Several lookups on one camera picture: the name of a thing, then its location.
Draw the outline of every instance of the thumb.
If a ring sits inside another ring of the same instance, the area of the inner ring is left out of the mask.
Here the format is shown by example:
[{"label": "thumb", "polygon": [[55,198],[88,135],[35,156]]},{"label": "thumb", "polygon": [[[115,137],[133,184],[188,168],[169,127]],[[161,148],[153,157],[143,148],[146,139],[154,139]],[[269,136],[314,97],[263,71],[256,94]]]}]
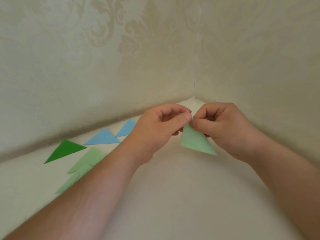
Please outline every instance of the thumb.
[{"label": "thumb", "polygon": [[207,119],[193,119],[190,122],[190,127],[196,131],[207,134],[208,136],[214,138],[217,134],[219,122],[213,122]]},{"label": "thumb", "polygon": [[181,113],[175,116],[174,118],[164,122],[166,131],[172,135],[177,130],[187,125],[191,119],[192,119],[191,113],[188,113],[188,112]]}]

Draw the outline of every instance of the table surface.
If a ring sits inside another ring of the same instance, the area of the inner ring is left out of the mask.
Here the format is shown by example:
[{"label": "table surface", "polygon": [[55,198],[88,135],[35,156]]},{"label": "table surface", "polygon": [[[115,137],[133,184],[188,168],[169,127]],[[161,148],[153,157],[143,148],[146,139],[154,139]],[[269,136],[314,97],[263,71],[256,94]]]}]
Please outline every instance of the table surface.
[{"label": "table surface", "polygon": [[[204,103],[179,104],[194,114]],[[124,123],[106,128],[115,135]],[[83,144],[101,130],[71,141]],[[138,169],[102,239],[304,239],[248,165],[211,139],[218,156],[181,147],[180,139],[172,137]],[[57,146],[0,163],[0,238],[52,201],[70,177],[66,172],[91,147],[44,164]],[[116,146],[92,147],[110,152]]]}]

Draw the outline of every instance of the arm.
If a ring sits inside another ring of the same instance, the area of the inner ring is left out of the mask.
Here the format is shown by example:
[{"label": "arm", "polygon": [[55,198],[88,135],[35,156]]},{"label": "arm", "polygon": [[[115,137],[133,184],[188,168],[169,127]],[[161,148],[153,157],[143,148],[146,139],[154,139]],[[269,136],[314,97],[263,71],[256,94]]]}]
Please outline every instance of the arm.
[{"label": "arm", "polygon": [[4,240],[99,239],[138,167],[188,124],[187,111],[178,104],[147,110],[116,149]]},{"label": "arm", "polygon": [[205,104],[190,126],[248,163],[304,234],[320,239],[318,168],[256,129],[234,104]]}]

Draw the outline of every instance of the fingernail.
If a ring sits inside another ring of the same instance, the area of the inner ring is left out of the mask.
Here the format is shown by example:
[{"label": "fingernail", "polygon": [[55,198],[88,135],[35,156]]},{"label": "fingernail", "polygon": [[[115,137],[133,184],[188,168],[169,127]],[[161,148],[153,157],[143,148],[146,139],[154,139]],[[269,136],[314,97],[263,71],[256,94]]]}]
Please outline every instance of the fingernail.
[{"label": "fingernail", "polygon": [[191,113],[185,112],[183,114],[184,114],[184,116],[186,117],[187,120],[191,120],[191,118],[192,118],[192,114]]}]

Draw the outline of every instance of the green paper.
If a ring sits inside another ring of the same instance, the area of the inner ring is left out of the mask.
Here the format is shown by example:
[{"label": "green paper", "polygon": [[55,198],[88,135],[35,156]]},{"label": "green paper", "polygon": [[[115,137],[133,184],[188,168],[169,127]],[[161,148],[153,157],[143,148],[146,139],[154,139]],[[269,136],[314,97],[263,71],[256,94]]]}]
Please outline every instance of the green paper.
[{"label": "green paper", "polygon": [[89,151],[84,154],[79,161],[73,165],[73,167],[68,171],[68,173],[73,173],[78,171],[83,165],[90,165],[94,167],[98,162],[100,162],[108,153],[105,153],[97,148],[90,148]]},{"label": "green paper", "polygon": [[86,149],[86,147],[68,140],[63,140],[61,144],[50,155],[50,157],[46,160],[45,164],[73,154],[75,152],[81,151],[83,149]]},{"label": "green paper", "polygon": [[189,124],[183,127],[181,145],[200,152],[217,155],[206,136],[192,129]]},{"label": "green paper", "polygon": [[81,179],[90,169],[92,166],[90,165],[82,165],[81,168],[78,169],[61,187],[55,194],[62,194],[65,192],[70,186],[72,186],[75,182]]}]

